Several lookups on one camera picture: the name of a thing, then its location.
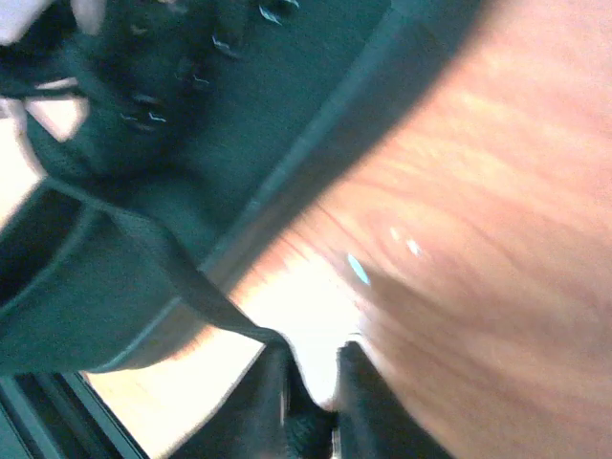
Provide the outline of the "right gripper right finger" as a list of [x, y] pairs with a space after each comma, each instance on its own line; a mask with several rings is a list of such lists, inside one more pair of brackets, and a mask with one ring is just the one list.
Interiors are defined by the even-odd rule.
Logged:
[[419, 426], [387, 385], [360, 344], [339, 349], [337, 411], [342, 458], [449, 458]]

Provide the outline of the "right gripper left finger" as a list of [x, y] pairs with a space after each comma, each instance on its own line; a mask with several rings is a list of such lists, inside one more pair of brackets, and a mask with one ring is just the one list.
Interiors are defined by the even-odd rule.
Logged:
[[266, 346], [173, 458], [330, 458], [338, 416], [317, 405], [290, 348]]

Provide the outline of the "black shoelace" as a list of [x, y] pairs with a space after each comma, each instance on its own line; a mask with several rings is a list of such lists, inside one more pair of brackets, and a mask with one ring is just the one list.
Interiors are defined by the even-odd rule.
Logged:
[[208, 76], [184, 59], [160, 80], [2, 65], [4, 97], [89, 104], [65, 141], [26, 118], [46, 175], [1, 231], [3, 373], [148, 365], [202, 324], [258, 336], [205, 266], [248, 238], [282, 162], [241, 143], [215, 164], [208, 135], [230, 129]]

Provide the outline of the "black canvas shoe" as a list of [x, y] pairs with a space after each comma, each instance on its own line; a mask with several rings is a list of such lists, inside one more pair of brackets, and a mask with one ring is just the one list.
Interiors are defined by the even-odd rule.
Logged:
[[54, 1], [1, 50], [12, 101], [84, 98], [1, 231], [1, 371], [115, 371], [205, 326], [165, 267], [227, 288], [417, 101], [477, 1]]

